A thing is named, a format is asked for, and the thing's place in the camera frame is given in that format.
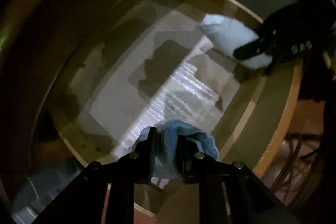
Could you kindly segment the light blue underwear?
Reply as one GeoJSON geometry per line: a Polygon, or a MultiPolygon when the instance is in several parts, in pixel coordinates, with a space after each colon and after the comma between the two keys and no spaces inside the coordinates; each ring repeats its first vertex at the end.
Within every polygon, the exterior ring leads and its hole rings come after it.
{"type": "MultiPolygon", "coordinates": [[[[194,142],[199,152],[206,155],[206,180],[218,181],[220,175],[216,171],[219,159],[219,151],[216,147],[214,138],[205,130],[201,130],[193,125],[180,120],[168,121],[164,124],[152,126],[157,129],[155,140],[155,165],[153,177],[163,178],[168,180],[182,179],[176,167],[176,149],[179,136],[185,136],[188,140],[194,142]]],[[[146,140],[149,128],[141,131],[134,145],[128,148],[127,157],[132,162],[127,168],[131,178],[135,182],[136,158],[138,154],[135,152],[138,142],[146,140]]]]}

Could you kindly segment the light grey underwear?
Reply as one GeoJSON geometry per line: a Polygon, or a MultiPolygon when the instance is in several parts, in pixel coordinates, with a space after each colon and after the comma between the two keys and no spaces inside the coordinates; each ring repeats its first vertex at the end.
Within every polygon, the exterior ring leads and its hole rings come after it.
{"type": "Polygon", "coordinates": [[[271,64],[272,57],[265,53],[244,61],[239,61],[234,57],[234,50],[258,38],[256,32],[241,21],[224,15],[207,14],[199,23],[199,26],[217,50],[245,68],[255,71],[266,68],[271,64]]]}

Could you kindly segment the wooden drawer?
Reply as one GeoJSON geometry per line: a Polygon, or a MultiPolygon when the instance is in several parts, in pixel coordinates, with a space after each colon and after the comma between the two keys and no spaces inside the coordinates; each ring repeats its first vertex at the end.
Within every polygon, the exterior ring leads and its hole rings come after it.
{"type": "Polygon", "coordinates": [[[202,34],[206,14],[261,23],[235,0],[125,0],[72,54],[44,107],[82,165],[114,162],[144,128],[179,119],[213,134],[220,161],[264,175],[288,131],[302,65],[266,73],[236,64],[202,34]]]}

